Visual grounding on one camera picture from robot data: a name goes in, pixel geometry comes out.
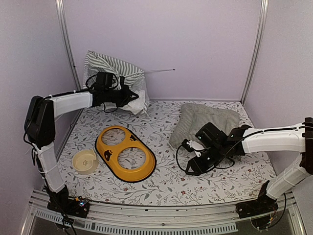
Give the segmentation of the green striped pet tent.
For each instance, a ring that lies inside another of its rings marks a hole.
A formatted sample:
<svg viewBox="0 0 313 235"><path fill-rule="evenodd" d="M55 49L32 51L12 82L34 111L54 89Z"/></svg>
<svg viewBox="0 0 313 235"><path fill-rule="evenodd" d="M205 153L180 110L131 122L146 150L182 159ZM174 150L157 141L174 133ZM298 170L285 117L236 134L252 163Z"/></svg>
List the green striped pet tent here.
<svg viewBox="0 0 313 235"><path fill-rule="evenodd" d="M98 72L113 73L116 76L113 79L114 85L116 85L116 80L124 77L124 84L139 96L136 100L124 105L121 108L122 110L130 111L135 115L147 111L150 99L147 93L145 74L142 69L121 59L89 50L84 62L84 88L96 80Z"/></svg>

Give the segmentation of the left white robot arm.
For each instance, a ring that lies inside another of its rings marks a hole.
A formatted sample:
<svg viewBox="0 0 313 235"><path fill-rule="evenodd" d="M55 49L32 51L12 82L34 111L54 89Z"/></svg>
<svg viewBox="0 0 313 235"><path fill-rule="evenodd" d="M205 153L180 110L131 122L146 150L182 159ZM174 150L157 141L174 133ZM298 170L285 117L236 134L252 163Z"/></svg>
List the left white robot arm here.
<svg viewBox="0 0 313 235"><path fill-rule="evenodd" d="M54 153L55 118L105 103L124 107L140 97L124 82L123 76L98 72L86 80L82 90L32 97L24 123L23 140L32 146L33 164L37 165L51 192L59 193L65 188Z"/></svg>

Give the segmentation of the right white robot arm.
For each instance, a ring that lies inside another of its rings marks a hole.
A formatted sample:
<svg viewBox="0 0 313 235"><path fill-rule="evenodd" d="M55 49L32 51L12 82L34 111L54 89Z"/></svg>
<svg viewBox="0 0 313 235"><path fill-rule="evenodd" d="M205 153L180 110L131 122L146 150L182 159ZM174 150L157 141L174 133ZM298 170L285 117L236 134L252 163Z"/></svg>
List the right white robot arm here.
<svg viewBox="0 0 313 235"><path fill-rule="evenodd" d="M264 183L253 202L256 213L264 213L283 193L313 173L313 119L287 127L256 129L248 125L226 135L207 123L196 133L196 141L184 140L182 147L196 155L188 161L185 173L200 176L217 168L225 158L255 152L296 152L297 158L274 179Z"/></svg>

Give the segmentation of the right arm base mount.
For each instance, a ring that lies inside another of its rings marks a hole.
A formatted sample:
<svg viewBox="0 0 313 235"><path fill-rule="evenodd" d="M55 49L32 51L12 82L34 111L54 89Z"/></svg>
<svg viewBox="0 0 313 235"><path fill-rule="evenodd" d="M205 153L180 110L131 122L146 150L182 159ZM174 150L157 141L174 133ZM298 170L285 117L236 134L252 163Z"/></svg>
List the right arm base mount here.
<svg viewBox="0 0 313 235"><path fill-rule="evenodd" d="M271 223L274 220L273 217L276 215L278 209L277 200L266 196L266 188L268 184L269 181L262 184L257 199L236 204L236 213L239 218L247 218L274 212L274 215L267 215L266 217L252 220L253 227L258 230L266 230L271 226Z"/></svg>

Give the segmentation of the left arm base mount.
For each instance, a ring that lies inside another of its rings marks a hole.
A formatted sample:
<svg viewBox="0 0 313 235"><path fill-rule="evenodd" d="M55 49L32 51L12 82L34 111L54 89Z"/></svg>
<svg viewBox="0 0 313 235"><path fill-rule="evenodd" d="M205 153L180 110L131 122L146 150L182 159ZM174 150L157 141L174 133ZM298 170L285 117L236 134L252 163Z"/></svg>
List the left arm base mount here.
<svg viewBox="0 0 313 235"><path fill-rule="evenodd" d="M64 186L59 192L53 192L48 186L45 190L49 195L47 208L51 211L59 212L65 215L72 215L80 218L87 218L90 204L81 196L78 200L69 197L67 186Z"/></svg>

